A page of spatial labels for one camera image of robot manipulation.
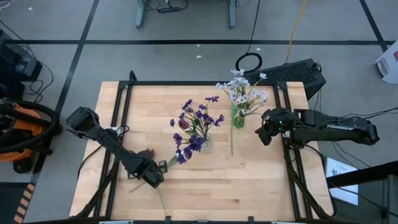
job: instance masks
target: white paper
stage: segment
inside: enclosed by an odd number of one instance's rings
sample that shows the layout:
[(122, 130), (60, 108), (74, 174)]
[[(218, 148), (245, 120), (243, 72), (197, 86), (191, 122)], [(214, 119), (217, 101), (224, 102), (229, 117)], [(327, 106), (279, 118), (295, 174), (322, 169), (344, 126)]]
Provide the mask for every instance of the white paper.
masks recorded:
[[(344, 164), (342, 162), (336, 161), (331, 158), (326, 160), (326, 177), (331, 177), (334, 175), (345, 174), (347, 172), (356, 171), (357, 168)], [(342, 187), (342, 189), (350, 190), (352, 192), (358, 193), (358, 185), (351, 185)], [(351, 203), (353, 205), (358, 205), (358, 196), (353, 193), (346, 192), (341, 189), (330, 189), (331, 196), (339, 200)]]

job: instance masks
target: wooden table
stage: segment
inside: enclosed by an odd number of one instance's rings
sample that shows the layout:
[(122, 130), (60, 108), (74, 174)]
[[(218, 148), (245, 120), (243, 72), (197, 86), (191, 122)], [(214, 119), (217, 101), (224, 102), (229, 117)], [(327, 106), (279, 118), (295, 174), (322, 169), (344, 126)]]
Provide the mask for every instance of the wooden table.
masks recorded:
[[(302, 83), (287, 83), (292, 108), (308, 108)], [(102, 127), (109, 127), (117, 92), (117, 82), (103, 82), (96, 112)], [(262, 113), (275, 108), (271, 86), (258, 86), (266, 90), (268, 101)], [(195, 153), (186, 164), (174, 165), (165, 175), (158, 189), (141, 181), (127, 179), (127, 172), (119, 168), (112, 219), (115, 220), (241, 220), (253, 216), (261, 220), (294, 220), (290, 189), (283, 157), (282, 141), (273, 138), (264, 146), (254, 130), (261, 126), (260, 115), (246, 118), (245, 127), (233, 129), (234, 156), (231, 156), (231, 104), (227, 96), (214, 86), (133, 86), (127, 125), (130, 131), (124, 138), (124, 147), (135, 152), (154, 148), (155, 160), (168, 161), (175, 154), (174, 133), (170, 119), (181, 113), (181, 104), (188, 99), (197, 107), (208, 96), (220, 96), (218, 103), (210, 105), (212, 117), (225, 115), (221, 127), (213, 127), (211, 153)], [(280, 91), (282, 106), (283, 94)], [(317, 148), (316, 142), (310, 145)], [(98, 147), (88, 141), (85, 156)], [(76, 215), (98, 188), (105, 150), (90, 158), (81, 170), (70, 215)], [(325, 174), (319, 155), (302, 149), (303, 168), (309, 191), (328, 214), (333, 213)], [(300, 213), (305, 217), (302, 194), (297, 188)], [(105, 213), (108, 192), (104, 193), (101, 214)]]

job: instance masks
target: yellow cable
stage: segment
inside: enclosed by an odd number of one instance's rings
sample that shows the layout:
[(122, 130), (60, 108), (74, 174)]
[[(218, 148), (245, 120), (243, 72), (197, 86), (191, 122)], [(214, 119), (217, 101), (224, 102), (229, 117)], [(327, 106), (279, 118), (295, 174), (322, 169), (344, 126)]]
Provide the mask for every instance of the yellow cable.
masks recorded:
[(296, 20), (296, 23), (294, 24), (292, 36), (290, 37), (290, 42), (289, 42), (289, 50), (287, 51), (286, 63), (287, 63), (287, 60), (289, 59), (290, 51), (292, 50), (292, 41), (293, 41), (294, 32), (296, 31), (297, 24), (299, 23), (299, 20), (301, 18), (301, 14), (303, 14), (303, 11), (304, 11), (306, 3), (307, 3), (307, 0), (303, 0), (303, 4), (301, 5), (300, 13), (298, 14), (298, 18)]

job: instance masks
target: gray floor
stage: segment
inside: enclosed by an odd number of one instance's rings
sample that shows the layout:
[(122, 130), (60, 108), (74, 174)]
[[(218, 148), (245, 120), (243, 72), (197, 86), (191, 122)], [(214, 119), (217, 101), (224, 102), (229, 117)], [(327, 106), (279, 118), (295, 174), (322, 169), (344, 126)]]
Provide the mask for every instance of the gray floor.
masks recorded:
[[(184, 1), (172, 0), (182, 6)], [(227, 2), (189, 0), (179, 13), (146, 14), (144, 27), (134, 26), (137, 5), (132, 0), (100, 0), (88, 33), (88, 40), (184, 40), (250, 39), (257, 1), (241, 0), (237, 26), (228, 29)], [(367, 0), (384, 40), (398, 39), (396, 10), (398, 1)], [(0, 19), (28, 40), (79, 40), (93, 0), (19, 0), (0, 11)], [(261, 1), (254, 39), (289, 40), (302, 1)], [(308, 0), (295, 34), (296, 40), (377, 40), (357, 0)], [(85, 45), (61, 112), (61, 120), (79, 106), (94, 108), (101, 82), (127, 79), (134, 70), (139, 80), (227, 80), (229, 70), (247, 50), (247, 45)], [(53, 71), (54, 84), (45, 91), (43, 104), (55, 108), (69, 73), (77, 45), (32, 45), (37, 58)], [(263, 68), (281, 65), (287, 45), (253, 45), (263, 57)], [(327, 84), (323, 87), (322, 111), (330, 115), (372, 113), (397, 106), (398, 86), (384, 83), (374, 66), (382, 54), (377, 45), (295, 45), (290, 62), (313, 58), (320, 62)], [(255, 62), (245, 61), (249, 68)], [(50, 81), (46, 69), (40, 74)], [(315, 106), (315, 98), (310, 106)], [(372, 119), (381, 140), (374, 146), (351, 142), (340, 145), (370, 166), (398, 159), (394, 149), (398, 140), (398, 119), (385, 115)], [(76, 172), (86, 142), (67, 132), (52, 142), (54, 154), (48, 156), (29, 206), (26, 222), (67, 218), (76, 187)], [(320, 142), (321, 152), (345, 162), (329, 142)], [(356, 167), (365, 166), (344, 154)], [(13, 173), (11, 164), (0, 164), (1, 182), (26, 182), (30, 174)], [(381, 202), (381, 183), (362, 185), (360, 192)], [(359, 207), (339, 203), (339, 214), (350, 218), (365, 211), (365, 220), (377, 222), (377, 210), (360, 201)]]

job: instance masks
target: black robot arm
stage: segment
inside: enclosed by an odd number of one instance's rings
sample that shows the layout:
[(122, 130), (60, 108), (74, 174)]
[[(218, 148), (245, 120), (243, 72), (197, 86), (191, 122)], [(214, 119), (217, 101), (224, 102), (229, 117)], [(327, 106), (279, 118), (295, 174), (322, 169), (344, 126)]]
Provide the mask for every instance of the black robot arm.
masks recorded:
[(112, 129), (103, 129), (99, 124), (98, 115), (89, 108), (78, 108), (67, 118), (67, 124), (74, 135), (88, 138), (100, 143), (107, 150), (118, 157), (127, 171), (137, 179), (144, 179), (153, 188), (157, 188), (164, 180), (163, 172), (150, 157), (128, 151), (118, 143), (118, 134)]
[(314, 110), (294, 110), (285, 108), (267, 110), (261, 116), (262, 127), (256, 130), (264, 145), (269, 145), (271, 137), (279, 133), (289, 134), (294, 146), (310, 141), (350, 140), (371, 146), (378, 142), (375, 125), (360, 117), (328, 116)]

